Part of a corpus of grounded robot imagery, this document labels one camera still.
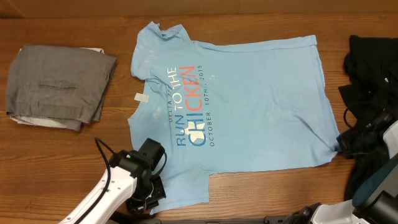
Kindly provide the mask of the light blue printed t-shirt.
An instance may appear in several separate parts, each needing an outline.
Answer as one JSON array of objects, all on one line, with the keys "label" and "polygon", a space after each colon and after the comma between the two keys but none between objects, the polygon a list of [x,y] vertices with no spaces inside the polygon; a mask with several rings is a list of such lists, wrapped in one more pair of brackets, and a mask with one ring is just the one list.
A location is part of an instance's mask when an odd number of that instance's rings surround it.
[{"label": "light blue printed t-shirt", "polygon": [[164,147],[166,197],[152,213],[209,201],[210,175],[316,167],[335,157],[338,128],[314,35],[249,44],[192,40],[149,23],[131,73],[144,99],[131,141]]}]

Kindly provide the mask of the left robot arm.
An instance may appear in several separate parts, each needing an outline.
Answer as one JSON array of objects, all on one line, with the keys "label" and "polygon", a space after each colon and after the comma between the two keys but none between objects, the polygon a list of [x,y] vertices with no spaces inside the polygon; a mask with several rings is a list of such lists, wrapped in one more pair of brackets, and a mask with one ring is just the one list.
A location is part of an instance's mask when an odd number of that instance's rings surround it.
[{"label": "left robot arm", "polygon": [[148,138],[137,151],[119,152],[114,152],[99,138],[95,138],[95,143],[106,170],[93,190],[61,224],[106,223],[123,203],[130,212],[142,214],[166,198],[160,178],[165,164],[153,173],[161,159],[167,160],[161,143]]}]

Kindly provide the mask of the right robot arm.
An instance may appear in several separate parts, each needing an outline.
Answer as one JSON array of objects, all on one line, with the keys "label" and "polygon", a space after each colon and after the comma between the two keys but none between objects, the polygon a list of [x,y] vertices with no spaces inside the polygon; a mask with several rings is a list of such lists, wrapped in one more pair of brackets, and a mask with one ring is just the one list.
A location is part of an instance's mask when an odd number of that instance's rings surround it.
[{"label": "right robot arm", "polygon": [[383,111],[337,141],[337,152],[356,161],[346,200],[303,207],[282,223],[397,223],[397,110]]}]

